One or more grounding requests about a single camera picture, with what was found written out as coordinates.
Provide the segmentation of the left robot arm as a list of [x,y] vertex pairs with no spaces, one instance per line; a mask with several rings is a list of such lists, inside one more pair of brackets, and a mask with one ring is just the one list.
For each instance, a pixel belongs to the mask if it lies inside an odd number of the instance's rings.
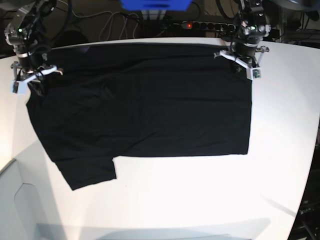
[[261,76],[262,57],[269,51],[268,47],[260,46],[260,42],[269,36],[271,25],[261,0],[237,0],[236,3],[238,12],[234,17],[229,17],[221,2],[216,1],[220,14],[232,21],[234,30],[220,37],[229,45],[214,56],[229,60],[234,72],[247,71],[248,77],[258,78]]

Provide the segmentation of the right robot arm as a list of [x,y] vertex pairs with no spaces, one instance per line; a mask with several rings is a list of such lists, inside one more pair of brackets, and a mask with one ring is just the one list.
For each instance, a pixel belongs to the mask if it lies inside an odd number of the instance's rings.
[[53,44],[63,35],[73,15],[73,4],[67,1],[67,14],[60,31],[51,39],[44,36],[43,19],[57,6],[56,0],[2,0],[0,9],[14,11],[14,15],[4,29],[5,41],[13,47],[17,61],[11,64],[14,79],[11,92],[25,94],[27,89],[43,96],[45,76],[52,73],[63,74],[54,64],[47,64],[47,55]]

